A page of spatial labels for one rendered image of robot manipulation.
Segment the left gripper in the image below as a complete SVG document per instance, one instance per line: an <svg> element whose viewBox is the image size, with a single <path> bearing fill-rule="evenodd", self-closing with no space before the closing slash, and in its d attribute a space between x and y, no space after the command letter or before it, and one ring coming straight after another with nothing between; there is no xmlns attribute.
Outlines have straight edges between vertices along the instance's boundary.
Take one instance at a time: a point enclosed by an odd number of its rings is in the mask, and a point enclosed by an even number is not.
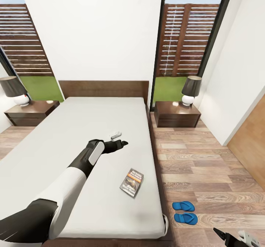
<svg viewBox="0 0 265 247"><path fill-rule="evenodd" d="M111 149L108 152L108 154L112 152L116 152L117 150L122 149L125 145L128 144L128 142L121 141L121 140L117 140L115 142L108 142L108 143L110 143L110 146L111 146Z"/></svg>

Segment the sandal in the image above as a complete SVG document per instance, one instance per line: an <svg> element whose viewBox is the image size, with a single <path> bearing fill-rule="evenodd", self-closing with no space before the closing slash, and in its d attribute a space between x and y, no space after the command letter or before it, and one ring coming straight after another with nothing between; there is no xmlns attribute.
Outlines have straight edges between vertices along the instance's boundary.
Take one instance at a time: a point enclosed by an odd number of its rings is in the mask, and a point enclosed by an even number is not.
<svg viewBox="0 0 265 247"><path fill-rule="evenodd" d="M195 210L194 205L189 201L174 202L172 204L172 207L174 210L185 210L185 211L194 211Z"/></svg>
<svg viewBox="0 0 265 247"><path fill-rule="evenodd" d="M186 223L189 225L195 225L198 221L197 215L193 213L175 214L174 219L178 223Z"/></svg>

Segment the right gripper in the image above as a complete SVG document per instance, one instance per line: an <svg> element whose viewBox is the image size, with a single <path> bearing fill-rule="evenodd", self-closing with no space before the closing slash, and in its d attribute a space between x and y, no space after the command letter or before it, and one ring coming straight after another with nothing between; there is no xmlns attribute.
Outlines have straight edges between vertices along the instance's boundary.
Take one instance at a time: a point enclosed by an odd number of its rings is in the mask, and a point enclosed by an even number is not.
<svg viewBox="0 0 265 247"><path fill-rule="evenodd" d="M218 230L216 228L213 228L215 233L223 240L225 241L225 246L226 247L250 247L244 242L236 239L233 237L230 233L224 233L221 230Z"/></svg>

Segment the hardback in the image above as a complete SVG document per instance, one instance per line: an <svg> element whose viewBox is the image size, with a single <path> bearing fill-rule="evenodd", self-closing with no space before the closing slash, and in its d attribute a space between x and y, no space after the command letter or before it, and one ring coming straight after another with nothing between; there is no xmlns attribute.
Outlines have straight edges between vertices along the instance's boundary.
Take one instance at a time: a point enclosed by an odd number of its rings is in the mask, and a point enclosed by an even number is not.
<svg viewBox="0 0 265 247"><path fill-rule="evenodd" d="M123 183L121 184L120 189L134 197L143 177L143 174L131 168Z"/></svg>

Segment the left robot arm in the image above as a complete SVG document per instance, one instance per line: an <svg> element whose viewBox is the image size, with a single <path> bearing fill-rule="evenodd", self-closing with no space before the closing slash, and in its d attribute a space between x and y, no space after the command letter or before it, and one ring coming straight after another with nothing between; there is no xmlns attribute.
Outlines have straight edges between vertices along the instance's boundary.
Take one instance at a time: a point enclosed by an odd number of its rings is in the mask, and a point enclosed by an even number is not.
<svg viewBox="0 0 265 247"><path fill-rule="evenodd" d="M107 142L90 140L64 172L24 210L0 220L0 247L41 247L48 239L56 239L65 228L99 157L128 144L126 141L114 141L121 135L120 131L116 131L107 135Z"/></svg>

